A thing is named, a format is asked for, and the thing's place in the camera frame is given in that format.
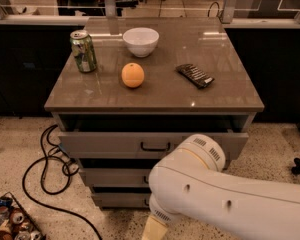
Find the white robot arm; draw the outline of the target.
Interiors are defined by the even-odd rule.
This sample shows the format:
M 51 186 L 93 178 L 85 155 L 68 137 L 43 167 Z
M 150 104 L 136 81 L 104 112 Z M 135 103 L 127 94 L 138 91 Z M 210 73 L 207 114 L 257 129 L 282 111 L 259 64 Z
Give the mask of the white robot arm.
M 300 240 L 300 185 L 225 174 L 217 142 L 194 134 L 149 174 L 152 223 L 181 215 L 232 232 L 243 240 Z

